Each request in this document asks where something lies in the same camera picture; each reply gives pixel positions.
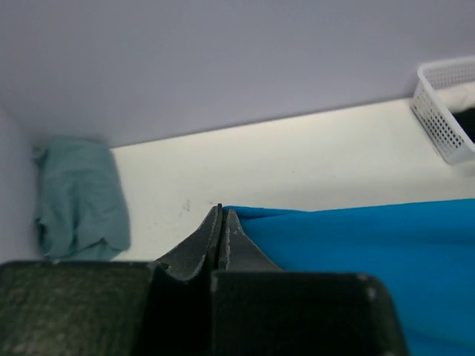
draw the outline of white wall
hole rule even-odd
[[[35,187],[31,144],[0,108],[0,263],[39,259],[33,233]]]
[[[475,52],[474,0],[0,0],[0,101],[124,145],[409,96]]]

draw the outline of folded towel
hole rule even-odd
[[[35,155],[40,249],[55,260],[109,260],[130,245],[127,206],[111,151],[58,138]]]
[[[440,89],[437,95],[451,113],[475,108],[475,82]]]

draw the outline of blue cloth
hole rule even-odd
[[[39,246],[48,259],[109,260],[130,246],[128,211],[111,151],[58,138],[36,153]]]
[[[412,355],[475,355],[475,200],[316,212],[232,208],[283,269],[382,280]]]

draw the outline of white surface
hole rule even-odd
[[[0,102],[127,145],[400,98],[475,48],[474,0],[0,0]]]
[[[151,260],[217,203],[319,210],[475,197],[475,169],[447,165],[407,100],[114,149],[132,247]]]
[[[30,143],[0,108],[0,264],[41,258],[33,233],[35,208]]]
[[[434,145],[450,164],[475,160],[475,144],[455,120],[436,90],[475,81],[475,56],[427,63],[417,71],[412,108]]]

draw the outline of basket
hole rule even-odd
[[[411,109],[449,164],[475,159],[475,144],[442,103],[436,90],[475,82],[475,56],[427,63],[417,71],[419,84]]]

